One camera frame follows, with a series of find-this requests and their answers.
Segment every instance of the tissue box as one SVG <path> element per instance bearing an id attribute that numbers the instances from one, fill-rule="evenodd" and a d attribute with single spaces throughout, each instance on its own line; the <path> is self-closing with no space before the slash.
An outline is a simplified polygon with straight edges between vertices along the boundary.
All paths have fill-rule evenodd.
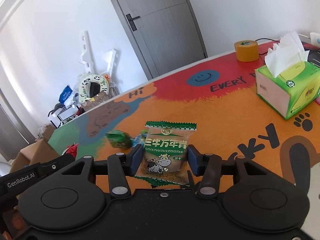
<path id="1" fill-rule="evenodd" d="M 255 70 L 257 95 L 289 119 L 320 94 L 320 68 L 301 61 L 274 78 L 267 66 Z"/>

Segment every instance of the green candy wrapper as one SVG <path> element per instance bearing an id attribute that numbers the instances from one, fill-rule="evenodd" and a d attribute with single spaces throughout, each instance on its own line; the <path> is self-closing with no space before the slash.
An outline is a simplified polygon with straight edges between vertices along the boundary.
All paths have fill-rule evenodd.
<path id="1" fill-rule="evenodd" d="M 106 134 L 113 148 L 129 149 L 132 146 L 130 135 L 126 132 L 113 130 Z"/>

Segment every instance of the smiley face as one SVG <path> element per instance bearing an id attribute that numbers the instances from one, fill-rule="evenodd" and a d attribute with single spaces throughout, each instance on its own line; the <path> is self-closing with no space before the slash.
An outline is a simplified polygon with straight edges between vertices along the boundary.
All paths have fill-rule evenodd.
<path id="1" fill-rule="evenodd" d="M 162 132 L 163 135 L 169 135 L 169 134 L 172 133 L 172 129 L 170 129 L 170 128 L 163 128 L 163 129 L 161 130 L 161 132 Z"/>
<path id="2" fill-rule="evenodd" d="M 215 82 L 220 77 L 220 74 L 216 70 L 202 70 L 187 80 L 187 84 L 193 87 L 202 87 L 212 82 Z"/>

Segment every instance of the door handle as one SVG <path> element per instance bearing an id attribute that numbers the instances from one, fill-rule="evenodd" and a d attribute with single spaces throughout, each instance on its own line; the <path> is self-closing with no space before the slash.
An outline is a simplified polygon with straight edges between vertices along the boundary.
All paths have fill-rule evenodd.
<path id="1" fill-rule="evenodd" d="M 136 27 L 136 25 L 134 24 L 134 20 L 139 19 L 140 16 L 137 16 L 137 17 L 133 17 L 133 18 L 132 18 L 130 14 L 127 14 L 126 17 L 127 17 L 127 19 L 128 19 L 128 22 L 129 22 L 129 24 L 130 24 L 130 26 L 131 26 L 132 31 L 133 31 L 133 32 L 136 31 L 136 30 L 137 30 L 137 27 Z"/>

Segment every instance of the white wall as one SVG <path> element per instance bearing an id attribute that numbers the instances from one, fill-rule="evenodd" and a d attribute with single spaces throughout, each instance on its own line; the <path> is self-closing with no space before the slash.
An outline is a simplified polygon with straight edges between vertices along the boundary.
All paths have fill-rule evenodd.
<path id="1" fill-rule="evenodd" d="M 320 0 L 190 0 L 209 56 L 240 40 L 320 32 Z"/>
<path id="2" fill-rule="evenodd" d="M 120 92 L 147 81 L 110 0 L 25 0 L 0 33 L 0 88 L 33 134 L 84 71 L 79 40 L 85 30 L 98 71 L 107 67 L 101 56 L 118 51 Z"/>

